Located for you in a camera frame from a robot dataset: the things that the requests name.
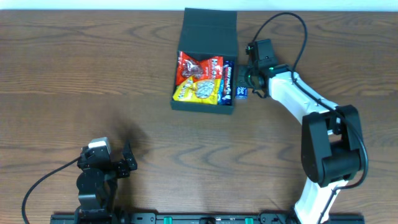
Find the green strip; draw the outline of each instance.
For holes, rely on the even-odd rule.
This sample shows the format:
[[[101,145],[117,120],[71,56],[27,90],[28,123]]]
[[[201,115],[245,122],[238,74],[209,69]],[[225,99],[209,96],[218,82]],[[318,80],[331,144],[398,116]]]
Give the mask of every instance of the green strip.
[[[253,218],[245,218],[244,223],[245,224],[253,224],[254,223]]]
[[[164,217],[163,224],[172,224],[173,218],[172,217]]]

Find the wooden table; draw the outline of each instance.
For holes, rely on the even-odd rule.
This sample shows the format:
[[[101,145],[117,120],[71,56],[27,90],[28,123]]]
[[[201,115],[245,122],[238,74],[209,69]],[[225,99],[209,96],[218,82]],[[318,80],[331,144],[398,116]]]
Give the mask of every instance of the wooden table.
[[[238,13],[239,63],[273,14]],[[398,15],[299,14],[309,37],[298,72],[329,100],[357,107],[369,151],[367,181],[340,193],[332,211],[395,223]],[[0,223],[22,223],[29,187],[103,136],[114,149],[133,141],[139,170],[119,181],[117,202],[129,211],[257,213],[299,199],[301,127],[278,102],[250,95],[232,116],[170,109],[182,19],[164,11],[0,12]],[[293,63],[302,36],[283,17],[259,38]],[[31,223],[76,209],[80,173],[68,167],[33,191]]]

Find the green box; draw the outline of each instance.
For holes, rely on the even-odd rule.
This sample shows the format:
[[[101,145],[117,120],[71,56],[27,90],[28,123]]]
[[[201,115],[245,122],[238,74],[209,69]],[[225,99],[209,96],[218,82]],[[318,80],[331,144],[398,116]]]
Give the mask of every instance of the green box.
[[[206,105],[201,103],[174,101],[171,99],[170,104],[172,109],[232,114],[236,89],[235,80],[238,76],[238,66],[236,65],[238,59],[236,11],[186,8],[180,42],[177,49],[177,57],[180,51],[185,52],[196,60],[206,60],[214,56],[223,56],[224,60],[233,60],[235,65],[231,77],[232,102],[231,105]]]

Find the red snack package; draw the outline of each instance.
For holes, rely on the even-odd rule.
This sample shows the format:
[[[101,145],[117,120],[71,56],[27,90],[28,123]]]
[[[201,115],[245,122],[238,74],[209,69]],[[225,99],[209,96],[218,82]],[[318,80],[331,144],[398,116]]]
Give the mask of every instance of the red snack package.
[[[193,81],[217,79],[223,75],[223,58],[212,57],[208,60],[197,61],[186,53],[180,52],[178,56],[177,78],[175,84],[179,85],[187,78],[193,76]]]

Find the snack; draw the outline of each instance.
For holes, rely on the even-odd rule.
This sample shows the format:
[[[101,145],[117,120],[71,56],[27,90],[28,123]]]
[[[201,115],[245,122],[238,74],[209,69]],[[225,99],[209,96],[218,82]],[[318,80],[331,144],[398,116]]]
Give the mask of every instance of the snack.
[[[223,58],[220,56],[215,56],[199,62],[189,57],[186,53],[180,52],[175,84],[179,85],[189,77],[193,77],[194,82],[221,78],[223,72],[222,68]]]
[[[216,105],[220,81],[219,78],[194,82],[193,77],[189,77],[177,87],[173,100]]]
[[[223,89],[221,92],[220,99],[218,100],[219,105],[230,105],[231,104],[231,95],[232,95],[232,89],[231,89],[231,79],[232,79],[232,74],[233,74],[233,67],[234,67],[234,62],[231,61],[225,61],[224,66],[223,66],[223,83],[224,85],[221,85],[220,88]]]

